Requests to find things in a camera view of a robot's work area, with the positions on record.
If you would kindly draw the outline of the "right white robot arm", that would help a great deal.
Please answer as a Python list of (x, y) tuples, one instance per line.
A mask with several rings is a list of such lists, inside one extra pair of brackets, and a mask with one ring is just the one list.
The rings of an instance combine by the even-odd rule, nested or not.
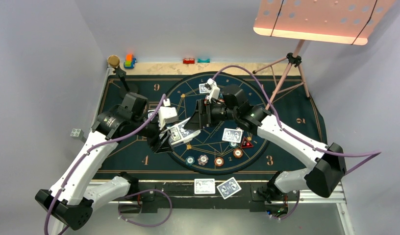
[(197, 101), (185, 129), (197, 131), (232, 120), (242, 130), (274, 143), (305, 165), (301, 170), (277, 172), (267, 183), (268, 200), (294, 190), (310, 190), (323, 198), (332, 194), (347, 171), (344, 160), (339, 158), (341, 146), (312, 140), (281, 123), (275, 111), (250, 105), (246, 93), (237, 85), (219, 90), (215, 81), (209, 79), (205, 86), (211, 89), (209, 99)]

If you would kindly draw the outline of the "orange poker chip stack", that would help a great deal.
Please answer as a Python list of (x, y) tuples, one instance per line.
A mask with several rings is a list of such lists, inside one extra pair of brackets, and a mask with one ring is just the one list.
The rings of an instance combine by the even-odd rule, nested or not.
[(222, 157), (216, 157), (214, 160), (214, 165), (216, 167), (221, 167), (224, 165), (224, 159)]

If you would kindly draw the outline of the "grey lego brick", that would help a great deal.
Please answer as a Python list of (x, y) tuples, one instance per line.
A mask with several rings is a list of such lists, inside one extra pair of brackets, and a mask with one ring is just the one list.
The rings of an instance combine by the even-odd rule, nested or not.
[(82, 129), (73, 128), (70, 137), (75, 140), (80, 140), (83, 143), (86, 143), (87, 138), (84, 136), (84, 131)]

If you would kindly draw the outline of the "pink blue poker chip stack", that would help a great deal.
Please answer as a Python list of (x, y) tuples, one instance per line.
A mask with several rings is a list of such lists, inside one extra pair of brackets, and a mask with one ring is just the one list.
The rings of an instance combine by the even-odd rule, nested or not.
[(198, 157), (198, 164), (199, 164), (199, 165), (204, 166), (204, 165), (206, 165), (207, 163), (208, 163), (208, 156), (207, 156), (207, 155), (200, 155), (200, 156)]

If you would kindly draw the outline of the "blue playing card deck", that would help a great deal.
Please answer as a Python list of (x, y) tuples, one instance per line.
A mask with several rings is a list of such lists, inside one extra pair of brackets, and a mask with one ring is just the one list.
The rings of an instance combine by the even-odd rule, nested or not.
[(168, 143), (171, 147), (185, 144), (201, 133), (201, 130), (185, 129), (184, 125), (189, 121), (189, 118), (167, 127)]

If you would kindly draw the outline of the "teal toy block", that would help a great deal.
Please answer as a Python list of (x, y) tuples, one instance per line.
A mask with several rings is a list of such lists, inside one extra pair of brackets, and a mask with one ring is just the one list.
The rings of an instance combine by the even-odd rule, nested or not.
[(208, 57), (199, 57), (197, 58), (198, 63), (210, 63), (210, 58)]

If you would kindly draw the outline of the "teal poker chip stack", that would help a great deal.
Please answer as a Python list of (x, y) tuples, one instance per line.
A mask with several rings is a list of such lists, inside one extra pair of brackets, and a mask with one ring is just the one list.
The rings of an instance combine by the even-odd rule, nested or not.
[(188, 166), (191, 166), (191, 165), (193, 165), (194, 163), (195, 163), (195, 158), (194, 158), (193, 156), (188, 156), (188, 157), (185, 159), (185, 164), (188, 165)]

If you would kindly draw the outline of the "red dealer button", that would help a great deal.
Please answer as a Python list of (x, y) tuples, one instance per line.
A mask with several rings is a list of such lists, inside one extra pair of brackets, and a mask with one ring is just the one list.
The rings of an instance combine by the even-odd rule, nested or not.
[(251, 142), (251, 137), (243, 137), (243, 140), (241, 142), (241, 148), (245, 149), (245, 148), (253, 148), (254, 145)]

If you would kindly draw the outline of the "teal chips seat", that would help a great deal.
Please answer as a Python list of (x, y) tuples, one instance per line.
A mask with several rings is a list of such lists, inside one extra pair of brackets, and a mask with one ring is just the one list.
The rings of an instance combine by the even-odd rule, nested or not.
[(230, 147), (232, 147), (232, 148), (237, 148), (238, 143), (230, 142), (229, 145), (230, 145)]

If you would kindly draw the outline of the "orange green blue toy blocks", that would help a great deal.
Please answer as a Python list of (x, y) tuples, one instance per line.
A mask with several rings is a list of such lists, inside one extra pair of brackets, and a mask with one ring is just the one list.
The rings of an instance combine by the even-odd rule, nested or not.
[(133, 54), (127, 54), (125, 56), (125, 61), (124, 61), (125, 69), (133, 69), (135, 67), (136, 63), (137, 63), (137, 61)]

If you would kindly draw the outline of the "dealt card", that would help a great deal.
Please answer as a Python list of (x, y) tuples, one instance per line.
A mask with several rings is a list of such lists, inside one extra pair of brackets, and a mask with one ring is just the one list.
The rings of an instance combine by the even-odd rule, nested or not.
[(215, 194), (215, 179), (195, 179), (194, 194)]
[(236, 179), (234, 177), (231, 177), (223, 183), (217, 185), (217, 190), (222, 198), (226, 200), (241, 191), (242, 188), (240, 187)]

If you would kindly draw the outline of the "orange chips seat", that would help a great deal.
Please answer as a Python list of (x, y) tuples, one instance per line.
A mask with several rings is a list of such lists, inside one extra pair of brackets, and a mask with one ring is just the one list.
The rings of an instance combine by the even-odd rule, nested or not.
[(243, 156), (243, 151), (240, 148), (236, 148), (233, 150), (233, 156), (237, 159), (241, 158)]

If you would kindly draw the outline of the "black aluminium mounting rail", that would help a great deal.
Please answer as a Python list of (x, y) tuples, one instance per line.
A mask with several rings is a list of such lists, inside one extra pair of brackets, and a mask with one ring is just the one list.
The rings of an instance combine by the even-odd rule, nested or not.
[(245, 209), (250, 212), (265, 212), (285, 205), (282, 199), (269, 203), (266, 181), (240, 181), (239, 185), (239, 192), (223, 199), (218, 191), (214, 194), (195, 194), (193, 181), (141, 181), (136, 192), (147, 189), (149, 192), (144, 192), (139, 197), (120, 197), (114, 202), (125, 206), (141, 206), (142, 213), (157, 213), (159, 209), (170, 207), (163, 194), (152, 191), (158, 189), (170, 197), (173, 209)]

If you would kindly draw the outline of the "red toy block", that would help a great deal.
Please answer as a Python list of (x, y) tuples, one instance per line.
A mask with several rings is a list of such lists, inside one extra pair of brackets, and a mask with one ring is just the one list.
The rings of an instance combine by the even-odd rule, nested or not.
[(183, 64), (194, 64), (196, 62), (195, 58), (183, 58), (182, 60)]

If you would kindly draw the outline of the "round blue poker mat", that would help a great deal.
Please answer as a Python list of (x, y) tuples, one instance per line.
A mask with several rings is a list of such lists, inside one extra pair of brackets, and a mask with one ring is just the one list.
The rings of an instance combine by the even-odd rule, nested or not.
[[(179, 120), (189, 118), (195, 110), (195, 102), (204, 95), (199, 93), (199, 84), (213, 77), (213, 72), (202, 72), (194, 75), (162, 75), (154, 83), (154, 91), (166, 92), (179, 115)], [(151, 165), (170, 174), (177, 174), (179, 178), (188, 177), (190, 174), (201, 173), (204, 175), (240, 174), (245, 177), (256, 178), (258, 175), (274, 174), (273, 150), (271, 144), (249, 132), (244, 132), (243, 137), (251, 137), (253, 148), (242, 149), (243, 156), (239, 159), (233, 156), (235, 148), (229, 142), (222, 141), (225, 128), (236, 128), (233, 121), (226, 121), (216, 126), (207, 127), (190, 142), (174, 148), (173, 152), (164, 153), (152, 161)], [(200, 155), (208, 156), (208, 163), (204, 166), (198, 164)], [(191, 166), (185, 164), (188, 156), (195, 158)], [(224, 159), (224, 165), (216, 167), (216, 157)]]

